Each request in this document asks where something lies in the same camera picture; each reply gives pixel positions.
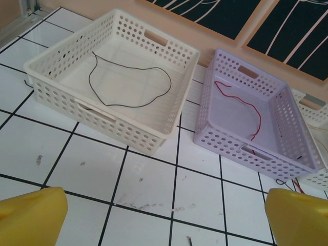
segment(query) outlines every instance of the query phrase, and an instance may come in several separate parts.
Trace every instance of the plastic basket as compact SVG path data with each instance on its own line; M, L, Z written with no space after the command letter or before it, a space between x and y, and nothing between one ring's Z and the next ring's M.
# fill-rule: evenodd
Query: plastic basket
M308 125L316 128L328 129L328 105L323 106L319 110L314 110L300 103L305 97L305 93L293 89L293 95ZM310 128L310 132L317 143L318 149L323 157L323 162L318 165L318 173L300 177L299 181L309 186L328 191L328 152L324 147L328 146L328 131Z
M106 107L88 76L97 55L129 67L164 69L171 90L142 108ZM199 51L113 10L25 63L38 102L146 154L174 135ZM170 81L158 69L127 69L98 59L91 82L106 104L140 106L163 94Z
M220 81L227 95L214 81ZM288 85L248 63L217 50L208 67L198 112L195 144L274 179L317 172L322 160Z

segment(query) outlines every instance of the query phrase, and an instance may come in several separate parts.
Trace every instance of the lavender basket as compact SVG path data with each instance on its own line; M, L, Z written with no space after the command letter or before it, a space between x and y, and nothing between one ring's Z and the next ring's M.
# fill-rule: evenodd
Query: lavender basket
M220 49L206 73L194 143L283 181L322 163L289 86Z

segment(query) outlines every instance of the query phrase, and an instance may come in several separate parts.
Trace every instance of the yellow object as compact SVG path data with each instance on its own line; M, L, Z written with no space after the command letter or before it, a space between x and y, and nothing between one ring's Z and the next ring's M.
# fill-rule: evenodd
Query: yellow object
M278 246L328 245L328 200L271 189L265 211Z
M55 245L66 213L64 190L57 187L0 201L0 245Z

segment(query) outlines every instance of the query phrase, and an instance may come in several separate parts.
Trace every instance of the floor tile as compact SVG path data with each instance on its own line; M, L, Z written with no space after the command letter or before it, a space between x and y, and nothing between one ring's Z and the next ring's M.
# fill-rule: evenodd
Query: floor tile
M0 177L0 201L40 189L38 186Z
M181 126L191 131L195 131L197 122L198 105L186 101L182 110Z
M189 89L189 93L187 95L187 100L192 101L194 103L200 104L200 97L202 91L202 84L196 81L191 82L191 86Z
M75 120L38 103L34 95L21 106L17 114L68 131L72 131L76 125Z
M0 109L13 112L30 94L32 88L24 84L24 79L26 74L0 66Z
M90 127L87 127L83 124L79 124L78 127L76 128L75 130L75 133L78 133L80 135L83 135L83 136L86 136L86 137L91 137L93 139L97 139L99 141L102 141L102 142L106 142L106 143L110 143L112 145L115 145L115 146L119 146L119 147L122 147L122 148L126 148L127 146L119 141L116 141L115 139L109 137L109 136L106 136L96 130L93 130L92 128Z
M20 39L0 54L0 63L23 71L25 62L45 50L46 48L41 45Z
M224 230L221 180L178 169L174 218Z
M194 133L181 129L179 166L220 177L219 156L193 143Z
M196 69L195 69L195 73L194 73L194 77L193 79L203 83L204 79L205 79L205 74L206 74L206 69L205 67L201 66L201 65L197 65Z
M265 246L267 244L263 244L260 242L255 242L247 239L243 239L240 237L228 236L228 245L229 246Z
M222 178L261 190L257 172L225 157L221 157Z
M227 231L272 242L261 192L223 183Z
M0 126L5 122L5 120L9 117L10 115L4 112L0 112Z
M69 133L12 117L0 131L0 173L43 183Z
M57 27L47 22L43 22L27 35L25 35L24 38L41 45L51 47L55 43L62 41L71 34L72 32L63 28Z
M125 151L72 136L47 185L111 201Z
M170 217L175 167L128 153L114 202Z
M169 220L112 207L101 245L167 246L169 234Z
M166 140L166 142L158 148L158 150L155 152L155 154L152 155L152 157L175 164L176 152L178 148L178 136L179 128L177 127L175 130L175 135L172 138ZM131 148L130 150L141 153L140 151L134 148Z
M289 190L289 188L285 185L285 184L277 184L276 180L274 180L273 178L267 177L263 174L260 174L261 177L261 183L262 183L262 187L263 187L263 191L264 192L269 192L270 189L272 188L281 188L281 189L287 189ZM294 186L291 180L287 181L286 184L294 190Z
M315 197L319 197L322 199L327 199L324 191L314 188L312 186L308 186L304 183L299 183L299 184L306 195L315 196Z
M53 16L49 17L47 21L73 32L76 32L92 23L92 20L74 14L66 9L59 9Z
M187 237L191 238L193 245L224 246L226 244L226 236L222 233L174 222L171 245L190 246Z
M56 246L97 246L109 205L67 195L68 212Z

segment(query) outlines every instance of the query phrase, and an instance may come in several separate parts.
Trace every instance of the floor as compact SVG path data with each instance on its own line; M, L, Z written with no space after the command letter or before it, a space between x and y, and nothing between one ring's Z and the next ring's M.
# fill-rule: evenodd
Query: floor
M91 22L64 8L35 14L45 18L0 51L0 200L63 187L57 245L275 245L264 203L288 187L192 142L205 68L175 137L145 156L35 101L24 62Z

